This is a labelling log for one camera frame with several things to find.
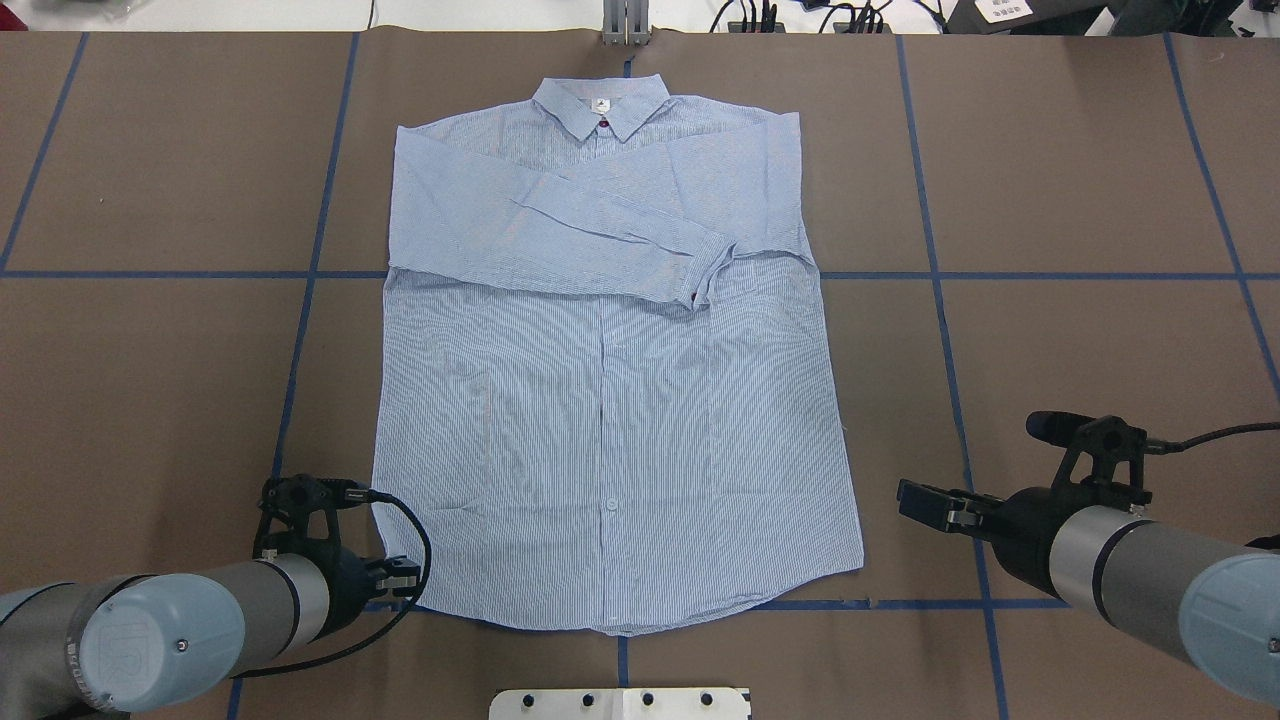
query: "white sign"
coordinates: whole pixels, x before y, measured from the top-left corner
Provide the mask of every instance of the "white sign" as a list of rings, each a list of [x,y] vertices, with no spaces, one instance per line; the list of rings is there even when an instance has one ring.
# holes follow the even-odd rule
[[[988,23],[1002,23],[1032,14],[1027,0],[974,0]]]
[[[750,720],[746,688],[503,691],[489,720]]]

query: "grid line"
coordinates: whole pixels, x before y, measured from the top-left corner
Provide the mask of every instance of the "grid line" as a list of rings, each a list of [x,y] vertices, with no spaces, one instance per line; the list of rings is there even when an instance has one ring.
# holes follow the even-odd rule
[[[924,184],[924,163],[920,158],[920,138],[915,126],[915,108],[911,104],[911,81],[906,64],[906,45],[902,36],[893,36],[897,47],[897,74],[902,85],[902,106],[906,110],[906,132],[911,141],[911,164],[915,169],[915,190],[920,202],[920,220],[924,229],[924,247],[929,256],[929,275],[933,284],[933,306],[938,315],[938,334],[942,341],[942,361],[947,373],[947,392],[951,396],[951,419],[955,423],[956,437],[960,441],[960,460],[964,469],[964,483],[969,492],[974,491],[973,465],[969,459],[969,439],[964,427],[964,409],[960,406],[960,386],[956,380],[955,356],[951,352],[951,329],[947,325],[946,299],[942,293],[942,274],[938,268],[938,252],[933,241],[933,218],[929,214],[929,196]],[[991,583],[987,578],[987,559],[982,541],[973,538],[974,565],[978,570],[978,591],[982,594],[982,619],[987,630],[987,653],[991,657],[991,676],[996,691],[996,710],[1000,720],[1009,720],[1009,703],[1005,697],[1005,674],[1000,661],[1000,638],[996,634],[996,612],[991,605]]]
[[[280,410],[280,428],[275,436],[275,454],[271,457],[270,477],[280,477],[284,465],[284,438],[289,432],[293,416],[293,398],[297,393],[298,365],[302,361],[302,342],[307,336],[307,322],[311,316],[311,299],[315,295],[316,278],[320,270],[320,251],[324,247],[324,232],[329,222],[329,200],[333,196],[333,181],[338,173],[338,155],[342,151],[342,131],[347,120],[347,101],[351,99],[351,81],[356,70],[356,53],[360,49],[360,33],[351,33],[351,47],[347,51],[347,74],[342,83],[342,97],[338,101],[338,119],[333,127],[333,143],[329,147],[329,167],[325,170],[324,192],[320,196],[320,211],[316,218],[316,234],[311,245],[311,264],[307,266],[307,287],[302,293],[302,309],[298,311],[298,333],[293,340],[293,356],[289,360],[289,379],[284,388],[284,407]],[[239,697],[244,680],[232,682],[232,694],[227,702],[227,720],[236,720],[239,714]]]
[[[1271,356],[1271,347],[1267,345],[1266,332],[1262,329],[1262,319],[1258,318],[1258,309],[1253,305],[1253,293],[1249,292],[1249,282],[1244,274],[1244,265],[1240,263],[1240,254],[1235,249],[1235,240],[1231,237],[1231,227],[1226,222],[1226,213],[1217,196],[1217,186],[1213,184],[1213,173],[1208,169],[1208,160],[1204,159],[1204,149],[1199,142],[1199,133],[1196,132],[1196,120],[1192,119],[1192,109],[1187,102],[1187,92],[1183,88],[1183,74],[1178,69],[1178,53],[1174,51],[1172,36],[1165,33],[1165,55],[1169,58],[1169,72],[1174,79],[1174,90],[1178,94],[1178,106],[1183,111],[1183,122],[1187,124],[1187,136],[1192,142],[1192,151],[1196,154],[1196,163],[1199,165],[1201,177],[1204,178],[1204,190],[1208,200],[1213,205],[1213,215],[1217,218],[1217,228],[1222,233],[1222,242],[1226,245],[1226,254],[1231,258],[1231,268],[1235,269],[1236,282],[1240,283],[1240,295],[1244,297],[1244,306],[1249,311],[1249,322],[1253,324],[1253,334],[1258,341],[1258,351],[1266,364],[1267,375],[1271,379],[1271,389],[1280,400],[1280,373],[1276,372],[1275,359]]]
[[[63,117],[63,108],[67,105],[67,96],[72,92],[72,83],[76,81],[76,70],[79,69],[81,58],[84,56],[84,46],[88,44],[88,33],[82,32],[79,42],[76,44],[76,54],[72,55],[72,64],[67,68],[67,78],[63,88],[58,94],[58,102],[54,104],[54,113],[49,117],[49,126],[45,127],[45,137],[40,140],[40,150],[36,151],[36,160],[31,164],[31,174],[27,176],[27,186],[22,190],[22,199],[18,200],[18,210],[13,214],[13,223],[9,225],[9,236],[4,241],[4,250],[0,250],[0,272],[9,264],[9,255],[18,242],[18,231],[22,228],[22,218],[27,214],[27,202],[31,193],[36,191],[36,181],[40,178],[40,168],[45,164],[45,154],[49,152],[49,143],[54,140],[54,131],[58,129],[58,120]]]
[[[631,687],[631,660],[627,656],[627,638],[618,637],[618,687]]]
[[[338,164],[339,147],[342,141],[343,123],[347,113],[347,104],[352,85],[353,69],[357,56],[358,47],[358,33],[352,33],[352,42],[348,54],[348,63],[346,70],[346,79],[342,92],[342,100],[338,110],[338,119],[334,129],[333,146],[330,151],[329,165],[326,170],[326,179],[324,186],[324,195],[321,200],[321,208],[316,223],[316,234],[312,245],[311,263],[307,270],[8,270],[6,264],[13,252],[18,232],[22,225],[22,220],[29,202],[29,199],[35,191],[41,167],[44,164],[45,156],[47,154],[49,146],[51,143],[52,136],[56,131],[58,122],[60,119],[61,111],[65,106],[67,99],[70,92],[72,83],[74,81],[78,65],[84,53],[84,47],[88,41],[88,33],[81,33],[79,42],[77,45],[76,53],[73,55],[72,63],[68,68],[67,77],[64,79],[61,91],[59,94],[58,101],[55,104],[52,115],[50,117],[49,126],[46,127],[41,146],[37,151],[36,159],[32,164],[27,184],[24,187],[22,199],[19,201],[17,213],[14,215],[13,223],[9,228],[9,234],[6,237],[3,251],[0,251],[0,278],[13,278],[13,279],[306,279],[306,290],[303,293],[303,302],[300,310],[298,332],[294,341],[293,357],[291,361],[289,379],[285,389],[284,407],[282,410],[282,419],[279,433],[276,438],[275,454],[273,456],[273,475],[278,475],[280,466],[283,465],[283,446],[285,433],[288,430],[289,419],[292,415],[292,405],[296,392],[297,370],[301,360],[302,343],[306,334],[306,328],[308,323],[311,300],[315,290],[316,281],[320,279],[381,279],[385,277],[384,270],[320,270],[319,260],[320,252],[324,242],[325,225],[328,220],[329,202],[333,192],[334,174]],[[1165,49],[1169,59],[1170,72],[1172,82],[1175,86],[1179,106],[1183,114],[1184,123],[1187,126],[1188,136],[1196,160],[1199,165],[1202,178],[1206,184],[1206,191],[1208,192],[1210,201],[1212,204],[1216,219],[1219,222],[1219,228],[1222,234],[1224,243],[1226,246],[1228,254],[1231,260],[1234,272],[1231,273],[1042,273],[1042,272],[942,272],[938,266],[938,259],[934,246],[932,219],[928,208],[928,197],[924,184],[924,173],[922,154],[919,147],[918,132],[915,127],[914,109],[911,104],[910,95],[910,81],[908,76],[906,64],[906,50],[901,37],[896,37],[897,45],[897,59],[900,81],[904,95],[904,104],[906,110],[908,131],[910,137],[913,163],[915,169],[916,191],[919,193],[920,213],[924,228],[924,240],[929,259],[928,272],[827,272],[822,273],[823,279],[828,281],[928,281],[933,286],[934,291],[934,305],[938,315],[940,336],[942,341],[943,360],[947,372],[948,392],[951,395],[952,405],[952,419],[956,425],[956,432],[960,439],[961,456],[964,464],[964,478],[966,487],[973,489],[973,471],[969,457],[968,441],[964,429],[964,415],[960,404],[959,386],[956,380],[956,370],[954,355],[951,351],[950,342],[950,329],[946,320],[945,297],[943,297],[943,281],[1143,281],[1143,282],[1236,282],[1239,283],[1242,296],[1245,301],[1248,309],[1249,320],[1253,325],[1254,334],[1258,342],[1260,352],[1262,354],[1263,361],[1266,364],[1270,380],[1276,392],[1277,398],[1280,398],[1280,374],[1277,374],[1276,364],[1271,354],[1267,337],[1263,332],[1257,309],[1253,302],[1252,293],[1249,291],[1249,282],[1270,282],[1280,281],[1280,273],[1247,273],[1243,269],[1238,250],[1235,247],[1234,238],[1231,236],[1230,227],[1228,224],[1221,201],[1217,195],[1217,190],[1212,178],[1212,173],[1208,168],[1204,151],[1201,146],[1198,133],[1192,118],[1190,108],[1187,101],[1185,91],[1181,83],[1181,76],[1178,67],[1176,54],[1172,46],[1172,41],[1169,33],[1164,36]],[[631,59],[626,61],[625,77],[630,74]],[[954,600],[774,600],[759,605],[753,611],[928,611],[928,610],[982,610],[984,615],[984,623],[987,628],[988,637],[988,650],[991,652],[991,662],[993,679],[996,683],[997,705],[1000,710],[1000,716],[1002,720],[1007,720],[1007,705],[1005,701],[1004,678],[1000,662],[998,651],[998,638],[996,637],[995,629],[995,610],[1055,610],[1069,607],[1065,602],[1052,600],[1052,598],[992,598],[988,584],[988,575],[986,569],[986,557],[982,552],[980,543],[974,541],[975,548],[975,564],[979,575],[979,588],[980,598],[954,598]],[[370,603],[366,611],[385,611],[390,607],[389,603]],[[415,611],[421,612],[434,612],[422,607],[413,607]],[[630,685],[630,661],[628,661],[628,641],[627,638],[617,638],[617,671],[618,671],[618,684],[620,687]],[[230,697],[228,702],[228,720],[234,720],[238,714],[239,700],[242,692],[242,682],[236,680],[230,688]]]
[[[385,279],[387,270],[0,270],[12,279]],[[829,270],[824,281],[933,281],[947,282],[1249,282],[1280,281],[1280,273],[1024,273],[983,270]]]
[[[365,612],[389,612],[399,610],[402,601],[374,600],[365,605]],[[1009,598],[941,598],[941,600],[771,600],[742,612],[924,612],[940,610],[974,611],[992,607],[993,610],[1070,610],[1071,606],[1052,597],[1009,597]],[[461,618],[415,605],[411,612]],[[620,641],[630,639],[618,637]],[[626,670],[627,643],[618,643],[620,670]]]

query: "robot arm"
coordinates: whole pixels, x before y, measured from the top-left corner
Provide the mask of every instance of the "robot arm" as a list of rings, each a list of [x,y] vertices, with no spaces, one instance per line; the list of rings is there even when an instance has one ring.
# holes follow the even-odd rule
[[[256,560],[0,596],[0,720],[77,707],[141,712],[191,700],[228,676],[308,667],[367,646],[421,596],[430,571],[430,544],[412,514],[425,550],[421,573],[404,557],[361,559],[342,546],[337,511],[378,501],[402,506],[351,480],[271,479],[259,502]],[[324,515],[328,537],[307,534],[315,512]],[[273,521],[284,529],[271,532]],[[253,671],[344,628],[388,592],[408,603],[364,643],[300,666]]]
[[[1179,452],[1193,441],[1166,443],[1119,418],[1068,413],[1033,413],[1027,429],[1066,448],[1051,487],[1001,500],[901,480],[899,511],[989,542],[1015,578],[1190,662],[1236,694],[1280,707],[1280,555],[1261,550],[1275,538],[1238,546],[1142,514],[1151,500],[1142,487],[1143,456]],[[1082,454],[1093,469],[1075,483]],[[1129,464],[1128,484],[1112,479],[1119,462]]]

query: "shirt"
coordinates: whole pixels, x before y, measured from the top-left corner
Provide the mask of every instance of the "shirt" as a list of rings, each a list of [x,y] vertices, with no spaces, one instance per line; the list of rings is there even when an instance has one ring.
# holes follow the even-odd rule
[[[632,635],[861,566],[797,115],[547,79],[399,128],[389,245],[374,484],[422,605]]]

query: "wire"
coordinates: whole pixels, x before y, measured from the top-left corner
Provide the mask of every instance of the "wire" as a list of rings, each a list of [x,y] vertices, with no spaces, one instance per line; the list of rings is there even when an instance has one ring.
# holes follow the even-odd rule
[[[854,14],[858,13],[858,8],[854,8],[849,3],[840,3],[838,5],[832,5],[831,9],[827,10],[827,17],[822,18],[822,24],[818,26],[818,33],[819,35],[822,35],[822,31],[827,29],[827,20],[831,19],[831,15],[835,15],[836,10],[841,10],[841,9],[849,10],[849,24],[854,24]]]
[[[873,35],[877,32],[883,32],[884,15],[881,14],[881,10],[888,8],[890,3],[893,0],[888,0],[879,8],[872,6],[870,3],[867,3],[861,8],[854,6],[851,3],[840,3],[838,5],[832,5],[831,9],[827,10],[827,17],[822,19],[822,24],[818,26],[818,32],[820,33],[822,31],[827,29],[827,22],[831,20],[831,15],[836,14],[836,10],[849,10],[849,28],[845,29],[846,33]]]
[[[1147,455],[1170,455],[1172,452],[1181,452],[1184,450],[1190,450],[1197,445],[1204,445],[1206,442],[1221,439],[1230,436],[1238,436],[1242,433],[1261,433],[1263,430],[1280,430],[1280,423],[1252,423],[1248,425],[1233,425],[1230,428],[1222,428],[1221,430],[1213,430],[1211,433],[1204,433],[1202,436],[1196,436],[1190,439],[1184,439],[1183,442],[1165,442],[1165,441],[1149,441],[1147,443]]]
[[[378,632],[375,632],[374,634],[369,635],[367,638],[360,641],[358,643],[347,647],[346,650],[339,650],[338,652],[332,652],[332,653],[325,655],[323,657],[316,657],[314,660],[305,660],[302,662],[293,662],[291,665],[278,665],[275,667],[261,667],[259,670],[248,670],[246,673],[241,673],[239,675],[236,675],[237,679],[239,679],[239,678],[266,678],[269,675],[283,675],[284,673],[296,673],[298,670],[310,670],[312,667],[319,667],[321,665],[328,665],[328,664],[330,664],[330,662],[333,662],[335,660],[342,660],[343,657],[347,657],[348,655],[353,655],[356,652],[360,652],[361,650],[365,650],[366,647],[369,647],[369,646],[374,644],[375,642],[378,642],[379,639],[381,639],[387,633],[392,632],[392,628],[394,628],[397,623],[399,623],[401,620],[403,620],[404,616],[408,615],[411,610],[413,610],[415,605],[417,605],[417,601],[422,597],[422,591],[426,589],[426,578],[431,574],[431,541],[430,541],[430,538],[426,537],[426,530],[422,528],[422,523],[417,519],[417,515],[415,515],[413,511],[410,510],[410,507],[407,505],[404,505],[404,502],[401,498],[398,498],[398,497],[396,497],[393,495],[389,495],[389,493],[385,493],[385,492],[378,492],[378,491],[374,491],[374,489],[369,491],[369,497],[371,500],[374,500],[375,502],[387,502],[389,505],[394,505],[401,512],[404,514],[404,518],[408,519],[410,524],[413,525],[413,530],[417,532],[417,538],[422,543],[422,578],[417,582],[417,587],[413,588],[413,594],[408,600],[404,601],[404,605],[399,609],[399,611],[396,614],[396,616],[392,618],[390,620],[388,620],[385,625],[383,625],[381,628],[378,629]]]
[[[911,0],[911,3],[915,3],[916,5],[924,8],[924,12],[928,13],[931,18],[933,18],[934,23],[937,23],[938,29],[942,31],[943,35],[946,35],[946,32],[947,32],[947,18],[946,18],[946,15],[942,14],[942,0],[938,0],[938,9],[937,10],[934,10],[933,8],[931,8],[929,4],[925,3],[924,0]]]
[[[709,29],[707,32],[716,32],[716,26],[719,24],[721,17],[724,15],[724,10],[728,10],[728,6],[732,5],[732,4],[733,4],[733,0],[724,0],[724,4],[721,5],[719,12],[716,13],[716,19],[712,20],[712,29]],[[746,10],[742,10],[742,23],[746,24]]]

